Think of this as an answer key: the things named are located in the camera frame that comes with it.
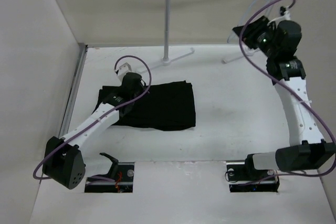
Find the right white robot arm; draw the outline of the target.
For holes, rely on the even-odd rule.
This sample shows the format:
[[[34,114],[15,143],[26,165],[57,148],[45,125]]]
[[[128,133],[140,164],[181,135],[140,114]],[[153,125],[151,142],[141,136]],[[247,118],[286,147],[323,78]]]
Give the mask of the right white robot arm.
[[[324,140],[310,112],[306,73],[295,55],[302,37],[300,25],[291,20],[276,23],[263,16],[246,28],[234,27],[233,32],[248,48],[260,49],[267,57],[267,75],[281,99],[289,130],[289,146],[251,154],[244,175],[257,179],[268,164],[286,173],[320,168],[335,154],[335,144]]]

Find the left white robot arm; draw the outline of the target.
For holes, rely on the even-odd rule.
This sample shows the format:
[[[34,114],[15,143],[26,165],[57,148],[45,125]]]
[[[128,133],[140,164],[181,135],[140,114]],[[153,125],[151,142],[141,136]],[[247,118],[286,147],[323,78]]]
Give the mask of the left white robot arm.
[[[128,72],[121,85],[110,92],[96,110],[64,136],[52,137],[45,148],[42,172],[68,189],[74,189],[86,173],[81,147],[95,140],[109,126],[130,113],[135,101],[149,91],[138,73]]]

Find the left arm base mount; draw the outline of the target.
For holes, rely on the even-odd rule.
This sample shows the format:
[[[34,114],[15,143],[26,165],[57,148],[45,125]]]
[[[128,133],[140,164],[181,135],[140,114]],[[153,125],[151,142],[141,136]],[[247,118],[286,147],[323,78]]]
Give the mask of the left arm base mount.
[[[104,175],[89,176],[85,193],[132,193],[135,163],[112,164],[112,171]]]

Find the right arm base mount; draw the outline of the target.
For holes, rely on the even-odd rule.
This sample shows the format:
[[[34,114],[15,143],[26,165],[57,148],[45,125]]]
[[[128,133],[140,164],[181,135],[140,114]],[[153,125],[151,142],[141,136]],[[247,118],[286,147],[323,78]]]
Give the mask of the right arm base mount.
[[[229,183],[231,193],[277,193],[280,185],[278,177],[266,178],[275,173],[274,170],[248,170],[244,162],[227,162],[225,179]]]

